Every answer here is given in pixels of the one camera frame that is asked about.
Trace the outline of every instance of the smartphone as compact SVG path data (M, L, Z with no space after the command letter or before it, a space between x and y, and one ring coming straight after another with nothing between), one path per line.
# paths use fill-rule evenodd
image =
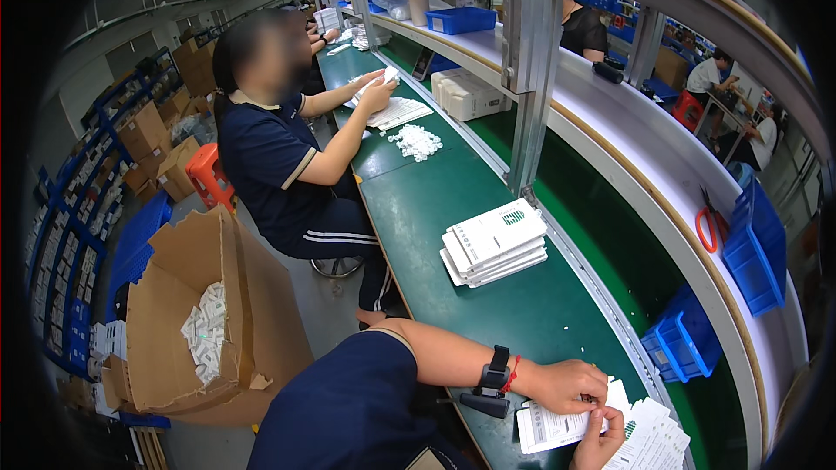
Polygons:
M412 68L412 77L418 81L426 78L427 72L430 70L430 62L435 56L435 51L427 48L421 50L421 55L418 56L418 61L415 67Z

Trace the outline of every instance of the navy polo shirt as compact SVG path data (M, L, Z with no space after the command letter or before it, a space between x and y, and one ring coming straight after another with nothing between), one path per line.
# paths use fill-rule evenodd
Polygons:
M349 336L273 399L247 470L402 470L419 457L436 460L423 468L473 470L434 421L410 413L417 374L394 332Z
M250 103L242 92L223 115L218 145L223 171L271 244L293 242L331 198L331 189L298 180L319 151L299 116L304 97L297 94L275 109Z

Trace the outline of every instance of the red plastic stool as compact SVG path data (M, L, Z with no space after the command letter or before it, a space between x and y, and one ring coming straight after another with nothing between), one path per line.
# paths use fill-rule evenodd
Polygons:
M213 208L217 204L224 204L230 213L235 211L233 195L235 188L221 170L217 159L217 144L207 143L195 153L195 156L185 165L185 173L189 175L195 191L200 194L206 208Z
M674 108L671 109L671 115L688 131L696 131L696 124L702 118L702 110L704 107L699 100L695 99L687 89L683 89L679 98L676 99Z

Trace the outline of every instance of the wristwatch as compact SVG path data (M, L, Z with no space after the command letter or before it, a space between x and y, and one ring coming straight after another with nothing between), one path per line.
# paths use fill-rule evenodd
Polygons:
M507 399L503 399L505 392L502 391L511 376L511 369L508 368L509 355L508 347L493 346L493 359L489 365L482 367L479 384L473 389L472 394L462 392L459 402L488 416L503 419L511 404Z

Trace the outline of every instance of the black mesh top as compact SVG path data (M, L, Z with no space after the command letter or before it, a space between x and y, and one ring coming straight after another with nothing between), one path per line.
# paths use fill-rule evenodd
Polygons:
M573 11L563 24L563 36L560 47L583 57L583 50L598 50L607 53L607 28L603 27L598 13L591 8L582 7Z

